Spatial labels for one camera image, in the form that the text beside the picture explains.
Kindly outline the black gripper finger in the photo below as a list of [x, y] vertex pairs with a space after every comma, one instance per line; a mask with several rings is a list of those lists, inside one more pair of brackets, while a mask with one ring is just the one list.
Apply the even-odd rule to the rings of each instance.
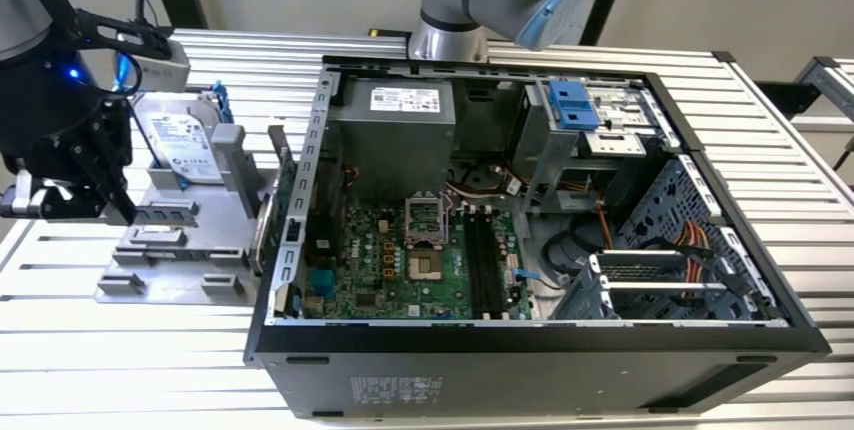
[[124, 177], [124, 167], [132, 163], [130, 110], [126, 99], [102, 99], [89, 117], [62, 137], [84, 185], [125, 225], [132, 225], [136, 218]]

